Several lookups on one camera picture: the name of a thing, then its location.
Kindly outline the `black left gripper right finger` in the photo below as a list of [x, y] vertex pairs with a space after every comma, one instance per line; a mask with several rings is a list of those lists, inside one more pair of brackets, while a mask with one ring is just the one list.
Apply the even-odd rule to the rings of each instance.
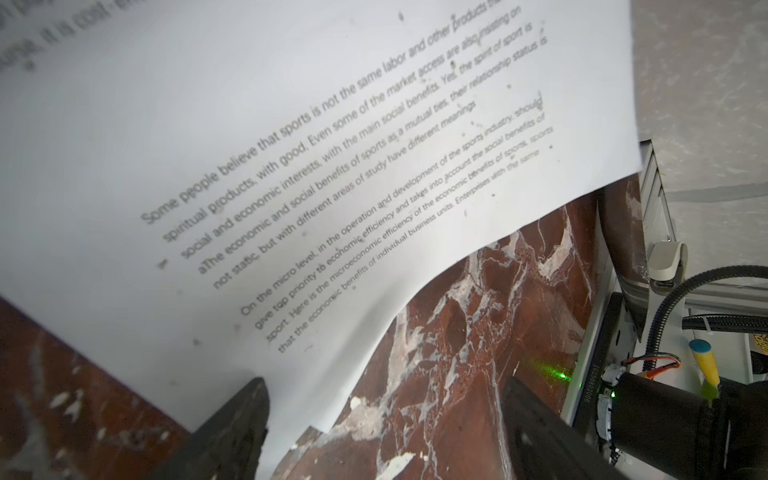
[[501, 411], [517, 479], [625, 477], [516, 377], [504, 384]]

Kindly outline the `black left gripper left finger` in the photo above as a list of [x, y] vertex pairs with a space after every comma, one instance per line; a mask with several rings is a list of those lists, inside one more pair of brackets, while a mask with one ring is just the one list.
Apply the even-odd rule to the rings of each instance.
[[266, 382], [254, 378], [198, 428], [148, 479], [253, 479], [268, 434]]

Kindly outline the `printed paper stack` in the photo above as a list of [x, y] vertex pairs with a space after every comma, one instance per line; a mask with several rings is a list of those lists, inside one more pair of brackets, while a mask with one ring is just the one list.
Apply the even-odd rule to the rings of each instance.
[[461, 258], [638, 171], [627, 1], [5, 1], [1, 293], [267, 478]]

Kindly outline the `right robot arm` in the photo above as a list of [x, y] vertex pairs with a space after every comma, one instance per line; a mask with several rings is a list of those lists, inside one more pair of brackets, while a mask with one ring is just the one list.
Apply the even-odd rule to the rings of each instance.
[[609, 391], [598, 397], [596, 430], [609, 446], [676, 479], [764, 479], [767, 476], [767, 383], [741, 384], [719, 376], [709, 343], [688, 345], [715, 393], [707, 399], [657, 381], [682, 365], [661, 349], [673, 309], [691, 292], [717, 280], [764, 279], [760, 265], [725, 266], [673, 288], [653, 316], [644, 354], [606, 367]]

